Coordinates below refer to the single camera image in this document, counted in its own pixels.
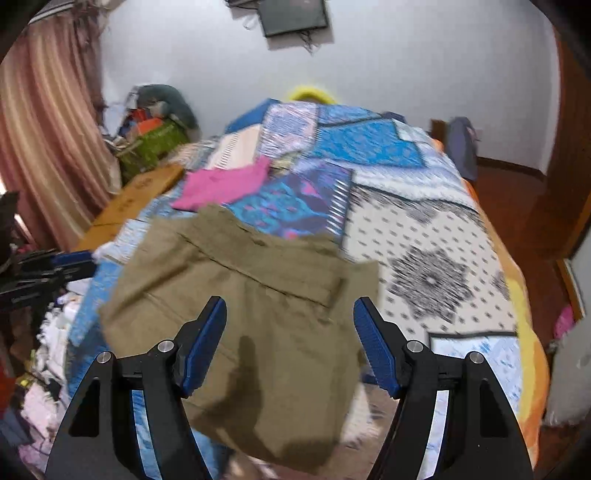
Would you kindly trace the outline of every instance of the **bed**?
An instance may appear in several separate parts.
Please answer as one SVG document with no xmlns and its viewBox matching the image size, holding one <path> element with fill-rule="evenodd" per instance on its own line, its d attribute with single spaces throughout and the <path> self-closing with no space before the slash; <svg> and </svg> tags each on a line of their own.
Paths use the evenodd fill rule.
<svg viewBox="0 0 591 480">
<path fill-rule="evenodd" d="M 181 165 L 186 171 L 197 171 L 220 158 L 231 162 L 254 149 L 256 154 L 272 160 L 270 181 L 299 175 L 314 186 L 317 177 L 310 176 L 311 171 L 322 171 L 327 165 L 351 171 L 347 201 L 327 199 L 325 216 L 329 220 L 324 226 L 336 234 L 343 253 L 352 261 L 379 261 L 378 309 L 384 319 L 397 323 L 408 339 L 419 339 L 445 355 L 463 357 L 471 350 L 479 350 L 487 357 L 518 417 L 535 466 L 549 373 L 545 354 L 531 327 L 525 281 L 480 208 L 476 193 L 441 153 L 441 145 L 421 129 L 346 106 L 267 102 L 264 108 L 245 114 L 238 123 L 242 130 L 188 145 L 171 163 L 176 168 Z M 238 138 L 245 128 L 256 130 L 256 142 Z M 233 145 L 234 150 L 222 154 L 228 152 L 228 145 Z M 195 215 L 171 207 L 186 185 L 186 179 L 175 184 L 178 177 L 176 174 L 165 184 L 173 186 L 152 200 L 145 198 L 125 213 L 117 209 L 120 230 L 103 251 L 98 271 L 70 329 L 66 355 L 70 396 L 94 357 L 108 349 L 100 328 L 99 308 L 109 300 L 151 219 Z M 231 209 L 241 218 L 244 209 L 265 207 L 259 200 L 247 199 L 233 204 Z M 344 209 L 330 210 L 335 205 Z M 261 223 L 260 216 L 257 222 L 265 228 L 269 225 Z M 307 233 L 316 231 L 308 231 L 300 224 L 297 229 L 282 231 L 282 235 Z M 82 240 L 81 247 L 96 244 L 95 231 Z M 415 281 L 415 273 L 425 265 L 438 268 L 425 278 L 439 282 L 438 294 L 444 293 L 448 299 L 433 297 L 425 302 L 424 294 L 420 299 L 413 293 L 424 292 Z M 442 269 L 454 272 L 445 277 L 447 283 L 443 284 L 442 275 L 437 274 Z M 372 383 L 371 377 L 369 372 L 360 379 L 341 442 L 316 475 L 362 480 L 371 470 L 397 406 Z M 134 393 L 134 406 L 144 469 L 148 476 L 158 478 L 141 393 Z M 434 472 L 445 411 L 446 396 L 442 394 L 437 400 L 420 478 Z M 223 459 L 229 456 L 227 449 L 197 432 L 194 435 L 214 478 L 314 477 L 240 453 L 232 455 L 226 468 Z"/>
</svg>

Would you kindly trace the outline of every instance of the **blue patterned blanket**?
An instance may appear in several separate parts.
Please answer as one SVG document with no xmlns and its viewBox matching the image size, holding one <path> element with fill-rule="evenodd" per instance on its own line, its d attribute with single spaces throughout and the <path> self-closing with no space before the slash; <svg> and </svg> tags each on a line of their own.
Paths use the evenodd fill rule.
<svg viewBox="0 0 591 480">
<path fill-rule="evenodd" d="M 516 410 L 521 364 L 517 338 L 511 335 L 511 302 L 492 243 L 450 159 L 421 129 L 363 108 L 265 102 L 230 129 L 258 121 L 256 155 L 291 163 L 290 171 L 227 207 L 260 231 L 285 238 L 328 231 L 351 259 L 379 261 L 382 316 L 397 323 L 408 338 L 429 341 L 437 353 L 463 356 L 471 349 L 481 351 Z M 194 168 L 214 151 L 209 144 L 207 148 L 200 150 Z M 183 186 L 179 182 L 129 220 L 101 261 L 70 332 L 70 395 L 95 356 L 108 349 L 98 310 L 116 288 L 150 220 L 195 215 L 170 206 Z M 158 479 L 141 392 L 134 392 L 133 401 L 145 473 Z M 438 398 L 422 478 L 436 464 L 445 411 L 446 399 Z M 358 419 L 358 412 L 352 416 Z M 373 425 L 371 418 L 367 422 Z M 376 428 L 368 431 L 375 434 Z M 194 435 L 217 479 L 227 449 Z M 360 446 L 347 448 L 347 454 L 355 455 L 356 449 Z M 365 480 L 367 473 L 358 474 L 348 476 Z"/>
</svg>

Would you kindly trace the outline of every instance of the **patterned bedspread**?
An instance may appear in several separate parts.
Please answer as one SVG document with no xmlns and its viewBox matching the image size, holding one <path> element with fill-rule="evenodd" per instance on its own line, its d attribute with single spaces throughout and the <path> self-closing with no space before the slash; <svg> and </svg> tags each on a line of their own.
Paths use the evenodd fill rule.
<svg viewBox="0 0 591 480">
<path fill-rule="evenodd" d="M 213 145 L 210 142 L 197 148 L 194 157 L 198 160 L 183 161 L 191 169 L 201 167 L 215 150 Z M 228 206 L 239 218 L 284 236 L 325 229 L 342 238 L 344 254 L 351 260 L 378 260 L 377 306 L 384 319 L 395 322 L 407 338 L 421 340 L 436 353 L 464 357 L 472 350 L 482 352 L 518 413 L 522 368 L 517 314 L 504 271 L 475 201 L 453 163 L 437 151 L 425 132 L 362 108 L 278 103 L 268 108 L 262 120 L 253 154 L 269 156 L 280 166 L 279 173 L 270 181 L 276 183 L 270 183 L 267 190 L 263 186 L 262 194 Z M 331 180 L 321 175 L 323 171 L 338 175 Z M 285 185 L 291 192 L 289 197 Z M 337 186 L 338 195 L 331 195 Z M 181 181 L 153 200 L 137 219 L 129 220 L 101 263 L 70 334 L 70 394 L 95 355 L 106 348 L 98 308 L 109 298 L 150 219 L 193 215 L 170 207 L 182 188 Z M 268 204 L 273 195 L 281 196 L 291 208 L 291 223 L 286 226 L 276 226 L 277 216 Z M 343 215 L 339 221 L 335 203 L 342 207 L 337 211 Z M 253 208 L 262 209 L 266 220 L 262 221 L 260 212 L 253 212 Z M 302 227 L 300 220 L 306 215 L 315 217 L 312 230 Z M 141 396 L 135 395 L 142 460 L 146 474 L 158 478 L 142 405 Z M 396 407 L 397 402 L 385 391 L 360 382 L 342 442 L 318 475 L 365 479 Z M 420 478 L 434 472 L 445 414 L 446 395 L 441 394 Z M 220 453 L 201 437 L 196 434 L 206 462 L 214 469 Z M 256 472 L 254 476 L 286 480 L 313 477 L 240 456 L 233 465 L 227 477 L 244 478 L 248 471 Z"/>
</svg>

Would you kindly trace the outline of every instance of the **khaki cloth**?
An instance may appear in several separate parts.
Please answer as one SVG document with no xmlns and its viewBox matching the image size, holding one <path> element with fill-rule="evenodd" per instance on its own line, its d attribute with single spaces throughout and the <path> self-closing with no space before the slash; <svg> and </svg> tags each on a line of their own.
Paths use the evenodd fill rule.
<svg viewBox="0 0 591 480">
<path fill-rule="evenodd" d="M 190 424 L 248 455 L 315 472 L 359 380 L 353 304 L 375 301 L 377 290 L 377 263 L 340 258 L 328 236 L 288 241 L 208 206 L 195 218 L 154 219 L 100 319 L 115 355 L 136 355 L 221 296 L 228 322 L 203 386 L 184 403 Z"/>
</svg>

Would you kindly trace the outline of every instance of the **orange blanket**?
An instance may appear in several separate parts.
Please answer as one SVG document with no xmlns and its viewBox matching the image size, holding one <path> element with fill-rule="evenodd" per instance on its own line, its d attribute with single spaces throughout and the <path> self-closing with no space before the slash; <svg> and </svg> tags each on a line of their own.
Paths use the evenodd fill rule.
<svg viewBox="0 0 591 480">
<path fill-rule="evenodd" d="M 540 422 L 544 414 L 548 386 L 550 383 L 550 370 L 546 355 L 540 340 L 531 327 L 531 311 L 527 296 L 527 287 L 521 270 L 509 255 L 507 248 L 501 241 L 495 228 L 492 226 L 486 214 L 480 208 L 478 196 L 472 186 L 466 183 L 466 188 L 478 205 L 482 220 L 486 225 L 491 240 L 495 245 L 496 254 L 499 257 L 505 279 L 509 287 L 511 301 L 517 314 L 517 334 L 521 351 L 521 368 L 523 388 L 519 401 L 519 426 L 525 439 L 532 466 L 538 461 L 538 438 L 540 436 Z"/>
</svg>

